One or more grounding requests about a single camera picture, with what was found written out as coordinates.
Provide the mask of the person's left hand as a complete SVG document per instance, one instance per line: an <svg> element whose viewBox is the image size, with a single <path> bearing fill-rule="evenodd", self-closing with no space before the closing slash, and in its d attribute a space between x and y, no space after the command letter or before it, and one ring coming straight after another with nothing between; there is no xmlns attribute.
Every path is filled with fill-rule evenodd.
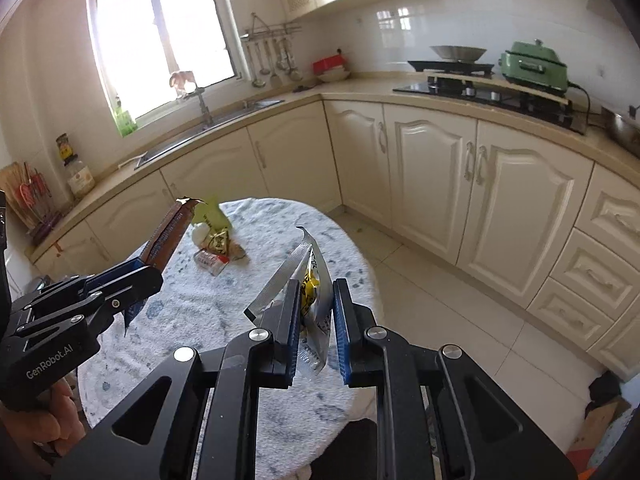
<svg viewBox="0 0 640 480"><path fill-rule="evenodd" d="M35 451L35 443L51 443L58 454L65 455L86 435L65 378L50 388L50 395L44 411L16 412L1 405L1 420L9 435L26 460L40 469L48 464Z"/></svg>

